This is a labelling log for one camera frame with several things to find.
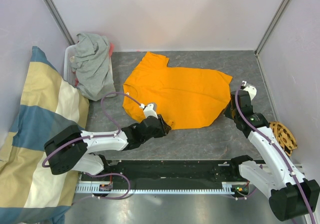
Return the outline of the orange t shirt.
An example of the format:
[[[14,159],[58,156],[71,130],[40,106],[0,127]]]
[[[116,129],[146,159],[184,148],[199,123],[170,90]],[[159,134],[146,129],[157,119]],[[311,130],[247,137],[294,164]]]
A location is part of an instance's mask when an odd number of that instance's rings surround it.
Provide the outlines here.
[[[157,113],[173,129],[210,126],[231,100],[232,76],[218,70],[169,67],[169,58],[147,52],[123,84],[123,108],[134,120],[145,115],[138,103],[156,103]]]

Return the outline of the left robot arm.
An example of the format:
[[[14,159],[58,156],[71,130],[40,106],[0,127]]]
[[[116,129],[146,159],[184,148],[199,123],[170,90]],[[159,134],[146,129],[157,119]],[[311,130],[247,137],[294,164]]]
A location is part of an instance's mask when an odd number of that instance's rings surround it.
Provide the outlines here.
[[[70,125],[45,143],[42,166],[50,168],[53,175],[78,171],[104,181],[110,169],[105,158],[95,152],[137,149],[152,138],[165,137],[171,129],[160,114],[111,132],[89,132]]]

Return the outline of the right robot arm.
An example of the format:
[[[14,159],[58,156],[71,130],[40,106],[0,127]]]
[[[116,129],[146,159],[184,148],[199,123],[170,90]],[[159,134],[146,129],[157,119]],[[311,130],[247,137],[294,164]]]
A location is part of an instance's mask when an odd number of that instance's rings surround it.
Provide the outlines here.
[[[271,211],[283,222],[308,214],[315,223],[314,211],[320,196],[316,180],[308,180],[292,163],[277,142],[270,123],[263,114],[254,112],[251,94],[239,88],[231,92],[224,116],[258,150],[270,172],[266,172],[248,155],[231,159],[229,175],[235,181],[243,178],[268,199]]]

